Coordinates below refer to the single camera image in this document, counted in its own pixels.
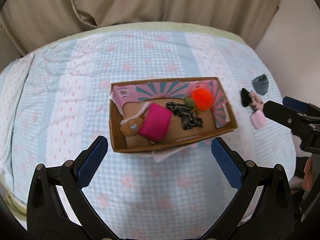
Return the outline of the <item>right hand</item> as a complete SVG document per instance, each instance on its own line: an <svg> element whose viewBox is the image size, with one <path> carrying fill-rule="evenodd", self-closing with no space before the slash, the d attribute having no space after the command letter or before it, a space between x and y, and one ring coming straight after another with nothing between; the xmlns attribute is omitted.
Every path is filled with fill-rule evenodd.
<svg viewBox="0 0 320 240"><path fill-rule="evenodd" d="M313 177L312 177L311 170L312 170L312 157L309 157L304 167L303 189L305 191L310 191L313 186Z"/></svg>

